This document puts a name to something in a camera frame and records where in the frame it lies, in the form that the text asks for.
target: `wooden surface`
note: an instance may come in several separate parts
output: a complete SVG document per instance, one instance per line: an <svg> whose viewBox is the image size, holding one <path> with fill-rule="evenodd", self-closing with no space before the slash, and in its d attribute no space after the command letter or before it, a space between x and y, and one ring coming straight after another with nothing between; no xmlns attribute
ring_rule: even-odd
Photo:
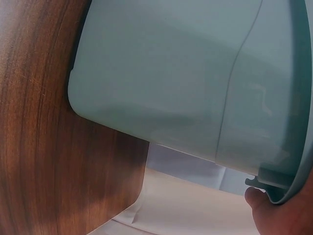
<svg viewBox="0 0 313 235"><path fill-rule="evenodd" d="M67 67L86 0L0 0L0 234L84 235L132 204L148 143L78 117Z"/></svg>

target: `mint green container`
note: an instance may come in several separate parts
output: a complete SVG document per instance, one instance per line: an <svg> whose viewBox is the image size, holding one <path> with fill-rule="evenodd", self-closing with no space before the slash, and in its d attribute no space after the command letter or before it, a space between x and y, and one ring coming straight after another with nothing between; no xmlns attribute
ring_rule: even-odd
<svg viewBox="0 0 313 235"><path fill-rule="evenodd" d="M74 111L255 176L281 204L313 164L313 5L93 0L70 74Z"/></svg>

